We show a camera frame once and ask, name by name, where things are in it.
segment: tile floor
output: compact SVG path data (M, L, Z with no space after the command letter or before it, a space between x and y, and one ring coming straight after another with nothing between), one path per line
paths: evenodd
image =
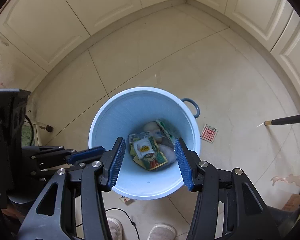
M201 108L199 129L208 123L219 132L213 144L202 141L200 158L217 168L242 168L266 204L282 208L299 188L270 179L300 175L300 125L260 126L264 120L297 114L287 90L252 46L226 25L188 4L143 17L108 35L82 53L37 98L39 122L54 127L47 145L87 148L91 122L113 95L136 86L190 97ZM124 209L141 239L155 223L172 225L186 239L196 193L182 187L168 197L125 205L115 192L104 193L105 207ZM78 214L80 198L77 199ZM110 211L137 239L120 211ZM219 205L216 237L221 236ZM82 236L82 227L78 227Z

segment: black pole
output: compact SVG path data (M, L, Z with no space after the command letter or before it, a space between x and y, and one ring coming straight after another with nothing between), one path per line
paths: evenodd
M300 114L264 122L265 125L282 125L292 123L300 123Z

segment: ribbed blue pad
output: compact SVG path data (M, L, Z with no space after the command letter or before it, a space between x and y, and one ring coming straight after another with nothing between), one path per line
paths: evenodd
M188 190L191 191L194 187L194 184L192 182L191 169L182 150L179 139L176 139L174 145L174 152L178 160L179 168L183 178L183 183L188 187Z
M126 152L126 141L125 141L125 139L122 139L119 149L116 152L116 155L112 162L111 168L109 169L109 182L108 182L109 187L113 187L117 182L117 178L119 175L119 171L121 168L121 164L122 164L125 152Z

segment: bucket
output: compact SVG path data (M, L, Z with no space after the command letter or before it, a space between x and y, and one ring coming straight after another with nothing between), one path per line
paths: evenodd
M189 101L200 110L195 102ZM132 161L128 135L143 131L143 126L160 119L177 138L182 137L189 150L200 153L198 125L188 107L171 93L152 87L137 87L110 98L96 114L89 133L89 148L111 150L117 137L126 142L126 152L116 185L116 193L139 200L165 197L183 185L178 162L160 170L147 171Z

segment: black rubber foot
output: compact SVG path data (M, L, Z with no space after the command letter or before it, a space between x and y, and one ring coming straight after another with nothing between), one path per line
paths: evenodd
M47 132L52 132L52 131L53 131L53 127L50 126L50 125L47 125L46 131L47 131Z

